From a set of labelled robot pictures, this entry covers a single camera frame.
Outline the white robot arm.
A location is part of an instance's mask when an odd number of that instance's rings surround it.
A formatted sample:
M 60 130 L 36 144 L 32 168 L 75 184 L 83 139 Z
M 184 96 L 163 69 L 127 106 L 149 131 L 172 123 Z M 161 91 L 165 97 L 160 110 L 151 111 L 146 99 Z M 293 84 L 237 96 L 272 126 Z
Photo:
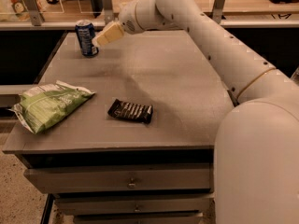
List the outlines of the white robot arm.
M 135 0 L 94 39 L 184 30 L 238 105 L 214 147 L 216 224 L 299 224 L 299 90 L 276 67 L 205 15 L 194 0 Z

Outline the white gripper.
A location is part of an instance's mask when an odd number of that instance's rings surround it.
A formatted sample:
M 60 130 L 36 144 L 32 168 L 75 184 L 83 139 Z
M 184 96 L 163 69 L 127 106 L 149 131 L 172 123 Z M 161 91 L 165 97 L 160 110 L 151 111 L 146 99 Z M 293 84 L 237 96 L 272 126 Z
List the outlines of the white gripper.
M 138 0 L 124 3 L 119 13 L 119 21 L 112 21 L 105 26 L 92 40 L 96 47 L 102 47 L 106 44 L 123 38 L 124 31 L 128 34 L 140 34 L 144 29 L 139 25 L 136 16 Z

